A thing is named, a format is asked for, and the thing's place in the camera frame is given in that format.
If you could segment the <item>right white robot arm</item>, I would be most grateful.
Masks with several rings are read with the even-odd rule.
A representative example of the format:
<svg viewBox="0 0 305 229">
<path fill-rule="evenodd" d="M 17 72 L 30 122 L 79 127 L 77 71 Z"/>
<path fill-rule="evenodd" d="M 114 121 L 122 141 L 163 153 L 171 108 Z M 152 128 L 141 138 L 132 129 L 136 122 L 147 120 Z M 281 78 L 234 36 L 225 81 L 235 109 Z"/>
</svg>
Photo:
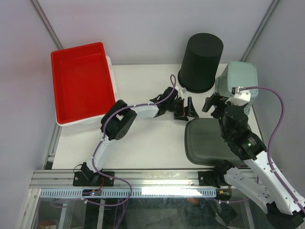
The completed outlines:
<svg viewBox="0 0 305 229">
<path fill-rule="evenodd" d="M 231 185 L 250 198 L 266 214 L 275 229 L 296 229 L 305 221 L 305 199 L 289 184 L 272 159 L 260 137 L 248 128 L 244 107 L 249 100 L 227 98 L 213 93 L 207 97 L 203 112 L 214 106 L 221 137 L 230 150 L 258 176 L 262 184 L 245 177 L 233 163 L 224 160 L 212 170 L 207 183 Z"/>
</svg>

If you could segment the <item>red plastic tray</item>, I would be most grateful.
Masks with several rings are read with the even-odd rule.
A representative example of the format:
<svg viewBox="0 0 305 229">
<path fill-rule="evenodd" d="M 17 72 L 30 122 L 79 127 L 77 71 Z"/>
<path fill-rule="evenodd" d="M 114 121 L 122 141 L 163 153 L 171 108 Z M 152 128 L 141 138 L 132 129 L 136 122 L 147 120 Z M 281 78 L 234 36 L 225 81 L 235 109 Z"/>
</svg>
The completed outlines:
<svg viewBox="0 0 305 229">
<path fill-rule="evenodd" d="M 51 66 L 59 125 L 102 116 L 115 104 L 102 42 L 53 51 Z"/>
</svg>

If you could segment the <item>teal perforated plastic basket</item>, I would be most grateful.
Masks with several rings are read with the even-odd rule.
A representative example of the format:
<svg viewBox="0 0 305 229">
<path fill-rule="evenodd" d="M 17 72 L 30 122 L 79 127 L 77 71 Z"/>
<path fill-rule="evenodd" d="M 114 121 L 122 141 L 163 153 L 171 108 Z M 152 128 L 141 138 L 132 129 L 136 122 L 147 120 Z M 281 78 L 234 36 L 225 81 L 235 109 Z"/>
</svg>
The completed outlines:
<svg viewBox="0 0 305 229">
<path fill-rule="evenodd" d="M 215 92 L 223 98 L 232 97 L 233 87 L 258 86 L 257 70 L 252 63 L 230 62 L 216 79 Z"/>
</svg>

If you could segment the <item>large black plastic bucket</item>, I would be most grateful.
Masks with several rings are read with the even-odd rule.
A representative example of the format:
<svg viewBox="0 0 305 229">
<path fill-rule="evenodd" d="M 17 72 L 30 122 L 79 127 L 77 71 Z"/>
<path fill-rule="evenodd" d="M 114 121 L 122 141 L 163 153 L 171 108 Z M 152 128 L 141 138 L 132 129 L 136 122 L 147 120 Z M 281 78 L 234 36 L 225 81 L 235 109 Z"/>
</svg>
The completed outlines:
<svg viewBox="0 0 305 229">
<path fill-rule="evenodd" d="M 224 44 L 210 33 L 193 35 L 186 45 L 179 84 L 191 93 L 205 93 L 215 83 L 215 76 L 223 53 Z"/>
</svg>

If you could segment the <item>grey plastic tray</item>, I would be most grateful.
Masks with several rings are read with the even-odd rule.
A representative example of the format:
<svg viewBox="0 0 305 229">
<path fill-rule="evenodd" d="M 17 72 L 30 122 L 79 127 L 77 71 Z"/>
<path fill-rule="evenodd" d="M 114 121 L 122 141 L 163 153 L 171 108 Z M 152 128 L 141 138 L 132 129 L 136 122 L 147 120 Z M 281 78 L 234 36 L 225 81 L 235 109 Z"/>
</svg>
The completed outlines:
<svg viewBox="0 0 305 229">
<path fill-rule="evenodd" d="M 188 160 L 196 165 L 216 166 L 228 160 L 235 166 L 242 163 L 222 139 L 217 119 L 198 118 L 185 126 L 184 148 Z"/>
</svg>

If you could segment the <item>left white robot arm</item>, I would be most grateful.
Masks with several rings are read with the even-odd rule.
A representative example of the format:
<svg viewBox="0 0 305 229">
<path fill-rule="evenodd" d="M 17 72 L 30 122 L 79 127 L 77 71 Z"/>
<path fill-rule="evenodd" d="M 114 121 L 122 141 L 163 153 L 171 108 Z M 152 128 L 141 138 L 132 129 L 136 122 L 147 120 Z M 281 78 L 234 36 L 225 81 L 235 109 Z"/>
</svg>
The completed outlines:
<svg viewBox="0 0 305 229">
<path fill-rule="evenodd" d="M 187 105 L 184 105 L 183 92 L 173 87 L 168 87 L 163 94 L 143 104 L 128 105 L 124 100 L 118 100 L 102 118 L 102 138 L 92 156 L 82 163 L 80 171 L 75 174 L 78 180 L 96 185 L 110 143 L 125 137 L 136 118 L 155 118 L 166 112 L 172 112 L 175 120 L 189 121 L 189 118 L 199 117 L 192 98 L 189 96 Z"/>
</svg>

